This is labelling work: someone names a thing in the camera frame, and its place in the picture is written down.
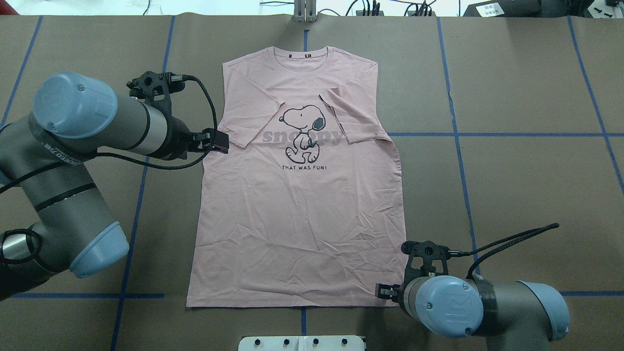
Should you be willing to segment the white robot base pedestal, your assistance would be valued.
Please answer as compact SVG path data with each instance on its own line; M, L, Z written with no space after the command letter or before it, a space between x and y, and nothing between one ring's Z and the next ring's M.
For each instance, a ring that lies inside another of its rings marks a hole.
M239 351L367 351L366 338L357 335L244 337Z

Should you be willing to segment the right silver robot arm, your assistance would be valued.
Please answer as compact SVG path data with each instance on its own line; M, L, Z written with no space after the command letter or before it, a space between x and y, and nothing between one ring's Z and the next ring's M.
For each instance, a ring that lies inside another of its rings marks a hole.
M547 284L439 275L377 284L375 295L399 304L434 334L483 337L493 351L546 351L550 342L566 338L570 330L568 305Z

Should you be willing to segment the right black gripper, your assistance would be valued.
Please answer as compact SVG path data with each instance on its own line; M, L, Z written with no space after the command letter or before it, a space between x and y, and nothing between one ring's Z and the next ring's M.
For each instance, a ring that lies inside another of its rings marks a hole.
M415 293L412 293L414 291L414 282L415 279L413 278L404 281L402 284L388 285L377 283L374 295L377 298L390 300L403 307L412 308L415 305Z

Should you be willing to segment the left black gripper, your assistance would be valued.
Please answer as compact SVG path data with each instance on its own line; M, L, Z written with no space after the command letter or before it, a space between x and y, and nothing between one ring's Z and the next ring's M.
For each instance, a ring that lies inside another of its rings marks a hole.
M192 133L186 126L176 127L172 142L169 144L169 158L187 158L187 153L217 153L228 154L228 134L215 128L206 128L199 133Z

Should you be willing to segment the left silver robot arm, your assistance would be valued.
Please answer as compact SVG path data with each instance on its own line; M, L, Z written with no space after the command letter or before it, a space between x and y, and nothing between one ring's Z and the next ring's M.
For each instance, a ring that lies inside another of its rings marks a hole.
M74 72L49 76L28 116L1 129L1 191L23 189L39 221L1 233L1 299L26 293L64 271L91 277L115 264L130 245L85 162L113 157L166 170L101 147L160 160L211 151L229 140L216 126L198 133L172 115L170 96L186 74L147 71L119 94L105 82Z

